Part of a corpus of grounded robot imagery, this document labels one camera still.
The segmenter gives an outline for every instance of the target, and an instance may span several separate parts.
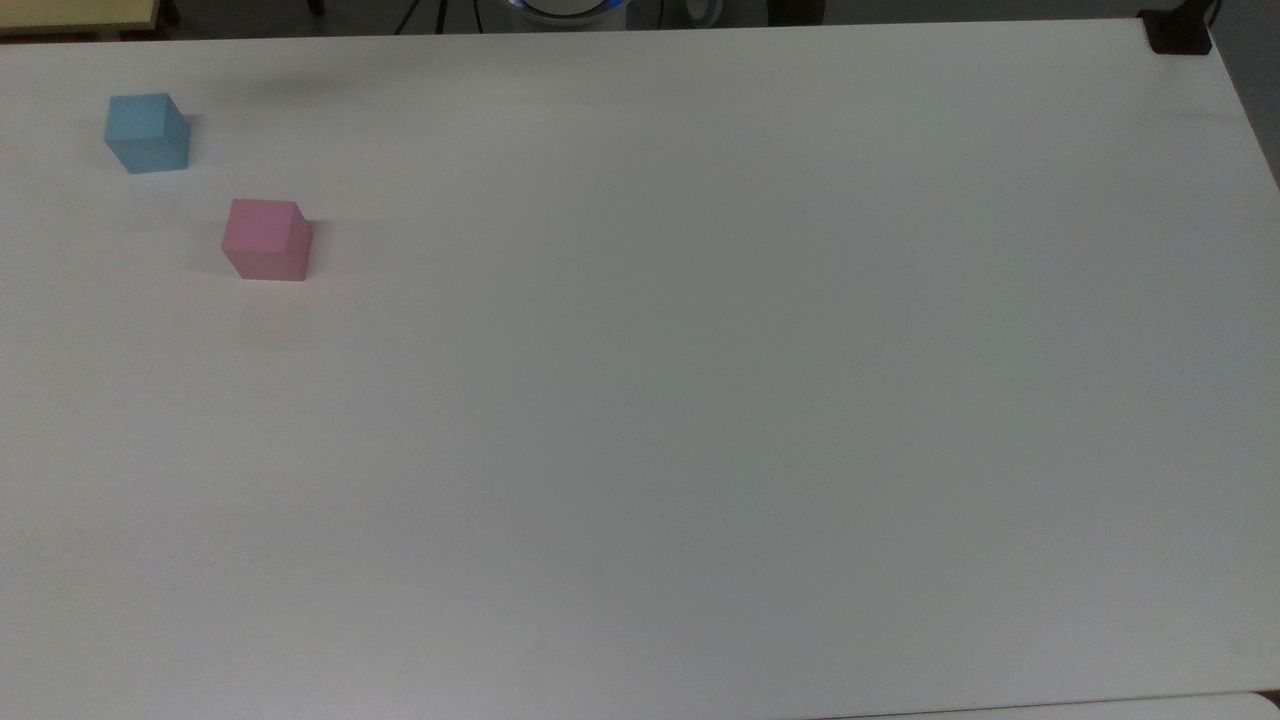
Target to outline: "table surface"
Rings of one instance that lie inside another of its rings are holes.
[[[1224,694],[893,717],[895,720],[1280,720],[1280,710],[1256,694]]]
[[[151,29],[160,0],[3,0],[0,35]]]
[[[1280,684],[1280,192],[1137,20],[0,47],[6,717]],[[50,78],[58,78],[51,83]],[[186,172],[108,96],[168,91]],[[314,222],[236,277],[234,197]]]

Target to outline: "floor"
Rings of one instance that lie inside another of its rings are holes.
[[[312,18],[305,0],[174,0],[182,13],[175,38],[389,35],[411,0],[326,0]],[[477,0],[486,32],[509,29],[503,0]],[[663,28],[690,27],[684,0],[632,0],[630,28],[653,28],[659,3]],[[430,33],[438,0],[421,0],[406,33]],[[1224,0],[1213,27],[1244,109],[1280,183],[1280,0]],[[827,0],[827,24],[963,22],[1057,18],[1132,18],[1143,8],[1178,0]],[[471,3],[453,0],[445,32],[476,32]],[[724,0],[721,27],[765,24],[765,0]]]

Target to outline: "blue cube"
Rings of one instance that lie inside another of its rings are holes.
[[[102,140],[131,173],[187,167],[191,126],[168,92],[111,97]]]

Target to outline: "cube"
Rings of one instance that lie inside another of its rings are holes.
[[[247,281],[302,281],[311,225],[288,200],[233,200],[223,254]]]
[[[118,95],[106,111],[102,140],[129,173],[187,167],[191,126],[168,92]]]

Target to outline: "pink cube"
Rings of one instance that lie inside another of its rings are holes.
[[[311,225],[289,200],[232,200],[223,252],[247,281],[302,281]]]

